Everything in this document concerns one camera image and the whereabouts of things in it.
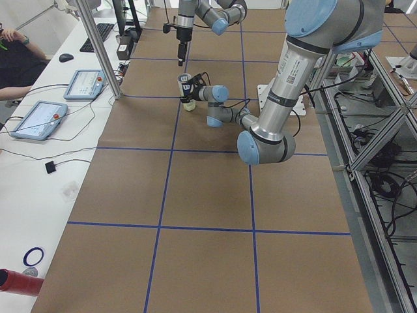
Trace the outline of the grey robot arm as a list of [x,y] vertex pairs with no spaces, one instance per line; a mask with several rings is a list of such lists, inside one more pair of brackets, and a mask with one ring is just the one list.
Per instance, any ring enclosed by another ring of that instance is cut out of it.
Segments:
[[185,62],[188,43],[192,40],[195,16],[198,16],[216,35],[223,34],[234,23],[241,23],[248,13],[245,1],[216,1],[222,9],[216,9],[208,1],[179,1],[176,37],[179,40],[178,64]]
[[283,127],[317,60],[329,52],[359,52],[378,45],[384,8],[384,1],[292,1],[285,15],[286,45],[259,116],[225,107],[226,87],[199,83],[189,74],[177,79],[180,99],[186,108],[193,100],[207,102],[211,127],[239,124],[243,130],[237,149],[245,163],[286,161],[295,151],[295,140]]

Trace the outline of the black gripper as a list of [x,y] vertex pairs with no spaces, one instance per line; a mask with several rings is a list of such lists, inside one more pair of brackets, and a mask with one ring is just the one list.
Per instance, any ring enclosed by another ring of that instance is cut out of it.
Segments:
[[182,67],[186,59],[186,43],[192,40],[192,28],[177,27],[177,39],[180,41],[178,47],[178,66]]
[[188,81],[190,88],[193,89],[191,95],[180,97],[182,103],[192,103],[194,100],[204,100],[204,85],[199,85],[199,76],[195,75]]

